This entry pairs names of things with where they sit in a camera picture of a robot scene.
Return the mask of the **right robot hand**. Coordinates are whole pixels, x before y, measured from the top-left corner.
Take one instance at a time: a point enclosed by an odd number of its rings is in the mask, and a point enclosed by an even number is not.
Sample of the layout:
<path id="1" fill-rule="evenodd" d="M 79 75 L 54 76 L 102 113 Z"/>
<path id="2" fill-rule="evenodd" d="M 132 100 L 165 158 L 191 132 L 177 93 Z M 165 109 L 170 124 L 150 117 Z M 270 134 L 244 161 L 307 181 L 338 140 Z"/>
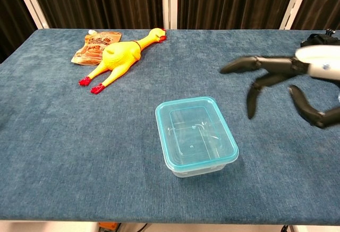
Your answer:
<path id="1" fill-rule="evenodd" d="M 240 73 L 260 68 L 265 69 L 267 74 L 256 78 L 248 91 L 246 97 L 248 119 L 252 119 L 255 115 L 257 97 L 264 87 L 271 87 L 303 74 L 339 84 L 339 45 L 301 47 L 292 57 L 243 56 L 225 65 L 220 73 Z M 339 123 L 339 107 L 321 112 L 310 105 L 302 90 L 297 86 L 291 85 L 289 92 L 297 112 L 311 125 L 326 128 Z"/>

